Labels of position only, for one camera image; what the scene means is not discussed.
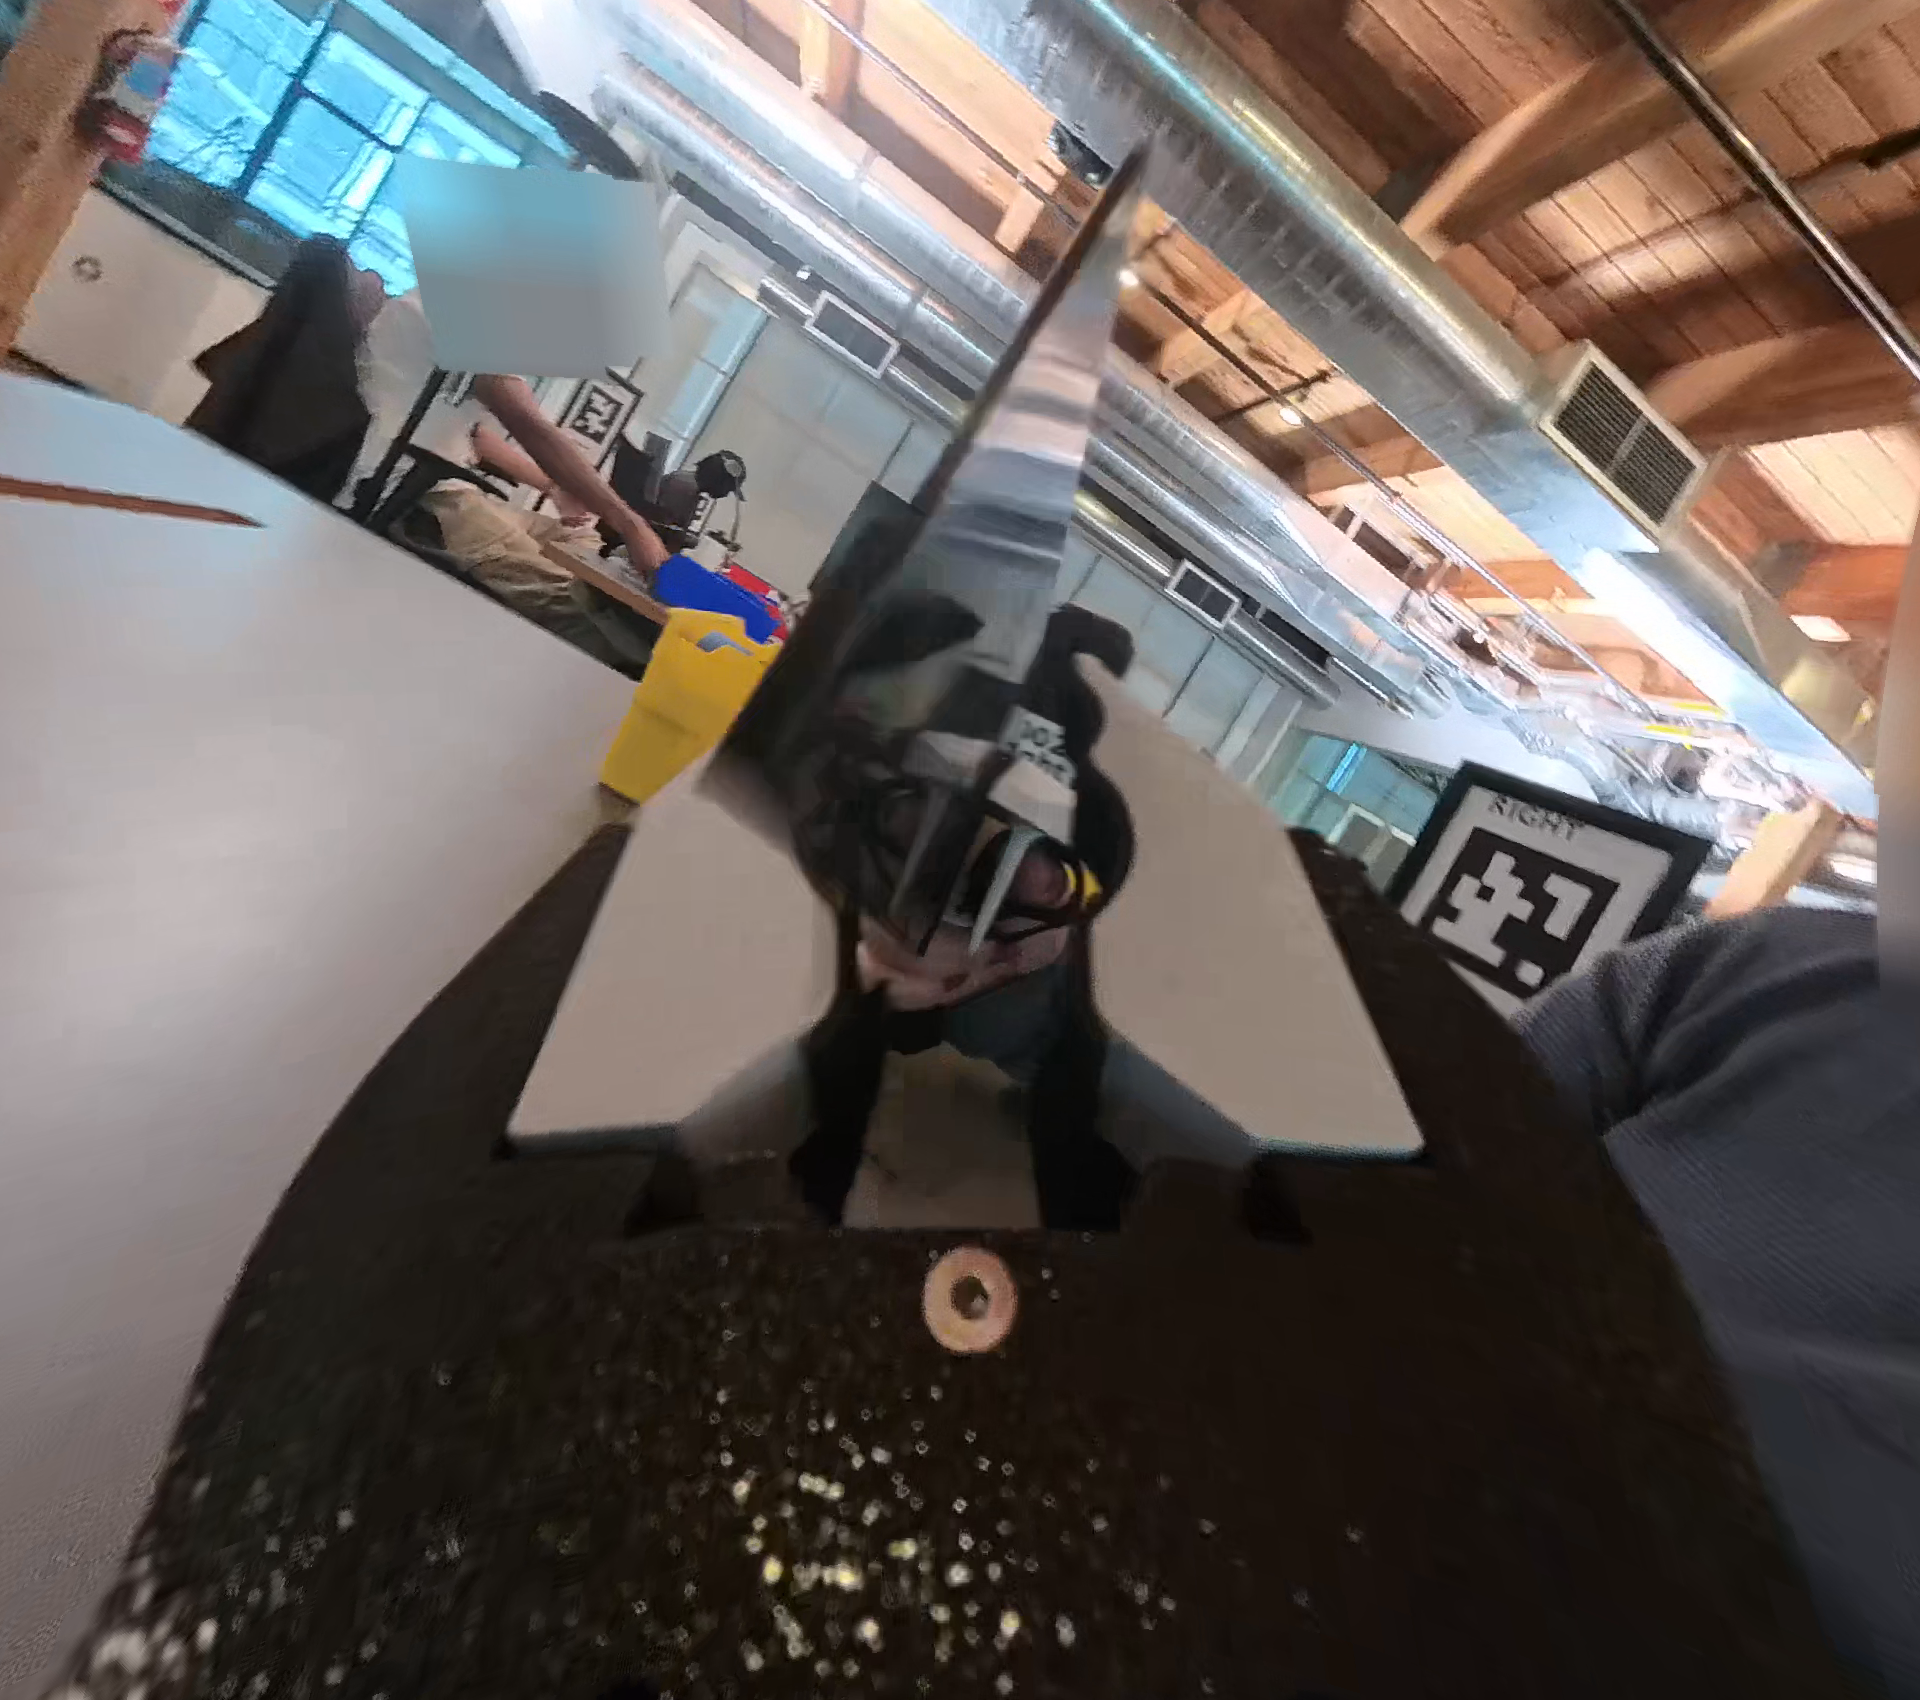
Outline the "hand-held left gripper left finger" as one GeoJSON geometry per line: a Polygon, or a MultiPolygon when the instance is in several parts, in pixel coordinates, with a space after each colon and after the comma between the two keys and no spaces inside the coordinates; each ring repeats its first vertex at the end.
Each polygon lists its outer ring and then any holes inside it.
{"type": "Polygon", "coordinates": [[[509,1156],[650,1161],[667,1222],[839,1223],[885,1012],[854,943],[789,853],[684,774],[632,818],[509,1156]]]}

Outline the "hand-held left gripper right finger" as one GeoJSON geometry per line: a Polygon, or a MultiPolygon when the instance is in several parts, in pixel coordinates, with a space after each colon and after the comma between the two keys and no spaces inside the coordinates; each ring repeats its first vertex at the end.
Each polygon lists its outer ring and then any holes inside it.
{"type": "Polygon", "coordinates": [[[1030,1100],[1047,1225],[1117,1228],[1205,1168],[1242,1228],[1302,1228],[1287,1158],[1422,1149],[1306,866],[1258,799],[1124,688],[1134,640],[1058,607],[1034,678],[1074,807],[1030,1100]]]}

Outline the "yellow plastic bin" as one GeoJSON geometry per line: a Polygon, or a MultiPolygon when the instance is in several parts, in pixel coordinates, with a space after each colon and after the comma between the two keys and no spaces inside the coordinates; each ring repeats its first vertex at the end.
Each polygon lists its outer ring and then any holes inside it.
{"type": "Polygon", "coordinates": [[[597,770],[603,792],[632,805],[705,757],[782,651],[729,611],[667,607],[632,702],[597,770]]]}

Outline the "dark brown board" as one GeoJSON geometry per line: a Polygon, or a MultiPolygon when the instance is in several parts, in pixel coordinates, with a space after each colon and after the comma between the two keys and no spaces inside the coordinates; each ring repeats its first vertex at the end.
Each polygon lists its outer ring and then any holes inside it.
{"type": "Polygon", "coordinates": [[[1079,667],[1121,679],[1134,640],[1055,585],[1147,151],[1116,161],[907,519],[815,592],[703,775],[829,910],[912,954],[946,927],[974,956],[1089,925],[1138,866],[1079,667]]]}

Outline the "person's right forearm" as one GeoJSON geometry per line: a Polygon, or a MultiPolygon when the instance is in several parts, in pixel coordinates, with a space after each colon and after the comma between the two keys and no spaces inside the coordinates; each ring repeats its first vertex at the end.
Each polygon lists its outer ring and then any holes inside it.
{"type": "Polygon", "coordinates": [[[1705,1304],[1915,1310],[1915,990],[1866,915],[1698,919],[1511,1026],[1705,1304]]]}

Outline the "large framed marker sign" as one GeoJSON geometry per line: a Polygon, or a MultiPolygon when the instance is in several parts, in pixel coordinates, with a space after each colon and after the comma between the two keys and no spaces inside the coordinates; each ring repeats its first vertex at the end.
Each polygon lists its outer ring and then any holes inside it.
{"type": "Polygon", "coordinates": [[[1661,932],[1710,845],[1470,761],[1443,788],[1384,898],[1511,1015],[1597,956],[1661,932]]]}

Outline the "wooden office desk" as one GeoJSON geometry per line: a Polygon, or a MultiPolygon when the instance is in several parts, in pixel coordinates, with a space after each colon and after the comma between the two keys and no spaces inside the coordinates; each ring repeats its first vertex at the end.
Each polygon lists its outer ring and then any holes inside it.
{"type": "Polygon", "coordinates": [[[665,607],[644,581],[644,578],[621,556],[612,560],[593,553],[570,539],[551,538],[542,545],[542,556],[564,567],[578,584],[586,584],[595,593],[619,604],[625,611],[650,621],[655,628],[669,623],[672,607],[665,607]]]}

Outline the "small blue plastic bin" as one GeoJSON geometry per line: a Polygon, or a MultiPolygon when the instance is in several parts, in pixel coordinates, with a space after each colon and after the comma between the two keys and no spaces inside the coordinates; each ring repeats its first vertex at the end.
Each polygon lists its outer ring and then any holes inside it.
{"type": "Polygon", "coordinates": [[[734,617],[751,642],[783,638],[783,617],[764,592],[739,584],[725,570],[707,567],[687,553],[661,560],[648,585],[652,598],[667,610],[734,617]]]}

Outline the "small framed marker sign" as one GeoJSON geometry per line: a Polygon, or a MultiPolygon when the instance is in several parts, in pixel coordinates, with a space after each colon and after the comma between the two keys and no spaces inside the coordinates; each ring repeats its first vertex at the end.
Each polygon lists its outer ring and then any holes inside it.
{"type": "Polygon", "coordinates": [[[582,376],[567,394],[558,423],[600,470],[623,437],[639,400],[641,391],[619,372],[582,376]]]}

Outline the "office chair with brown jacket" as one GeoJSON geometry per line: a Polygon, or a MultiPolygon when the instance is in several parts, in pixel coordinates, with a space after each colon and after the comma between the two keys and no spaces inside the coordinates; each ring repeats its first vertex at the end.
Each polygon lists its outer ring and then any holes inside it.
{"type": "Polygon", "coordinates": [[[364,361],[383,301],[345,242],[301,239],[255,316],[193,358],[204,394],[183,428],[332,503],[371,428],[364,361]]]}

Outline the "black floor lamp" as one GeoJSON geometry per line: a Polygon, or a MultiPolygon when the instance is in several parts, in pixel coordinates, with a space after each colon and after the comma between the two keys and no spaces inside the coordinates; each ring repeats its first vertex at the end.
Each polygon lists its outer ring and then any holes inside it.
{"type": "Polygon", "coordinates": [[[564,141],[576,169],[627,184],[644,184],[650,177],[646,166],[597,118],[558,92],[538,90],[533,106],[543,124],[564,141]]]}

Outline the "white recycling cabinet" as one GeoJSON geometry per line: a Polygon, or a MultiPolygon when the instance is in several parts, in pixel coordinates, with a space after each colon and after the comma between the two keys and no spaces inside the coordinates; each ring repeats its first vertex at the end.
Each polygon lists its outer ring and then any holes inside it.
{"type": "Polygon", "coordinates": [[[252,324],[268,295],[96,187],[30,298],[11,352],[83,391],[183,423],[207,390],[198,356],[252,324]]]}

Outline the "large paned window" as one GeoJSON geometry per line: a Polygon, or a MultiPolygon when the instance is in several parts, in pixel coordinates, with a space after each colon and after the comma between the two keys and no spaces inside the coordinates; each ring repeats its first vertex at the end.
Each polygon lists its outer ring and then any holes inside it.
{"type": "Polygon", "coordinates": [[[255,281],[327,237],[400,295],[404,166],[564,157],[478,0],[192,0],[145,151],[108,185],[255,281]]]}

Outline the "red fire extinguisher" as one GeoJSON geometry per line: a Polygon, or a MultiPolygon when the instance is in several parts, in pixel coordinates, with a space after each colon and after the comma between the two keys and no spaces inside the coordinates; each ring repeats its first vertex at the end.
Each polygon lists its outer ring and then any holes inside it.
{"type": "Polygon", "coordinates": [[[104,161],[142,161],[179,61],[165,34],[118,29],[100,46],[94,75],[75,108],[75,131],[104,161]]]}

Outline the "large silver duct with grilles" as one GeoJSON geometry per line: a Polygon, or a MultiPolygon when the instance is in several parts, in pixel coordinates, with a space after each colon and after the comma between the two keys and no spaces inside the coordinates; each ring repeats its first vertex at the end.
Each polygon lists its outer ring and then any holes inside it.
{"type": "Polygon", "coordinates": [[[1590,343],[1535,356],[1169,0],[926,0],[1752,742],[1855,801],[1859,681],[1694,521],[1707,460],[1590,343]]]}

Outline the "silver ventilation duct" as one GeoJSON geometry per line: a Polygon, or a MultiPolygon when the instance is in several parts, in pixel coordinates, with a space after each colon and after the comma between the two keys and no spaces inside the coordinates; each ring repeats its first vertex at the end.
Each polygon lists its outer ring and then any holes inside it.
{"type": "MultiPolygon", "coordinates": [[[[690,0],[574,0],[612,46],[595,104],[771,247],[968,391],[1039,286],[690,0]]],[[[1087,470],[1372,694],[1456,708],[1458,658],[1405,626],[1405,585],[1117,346],[1087,470]]]]}

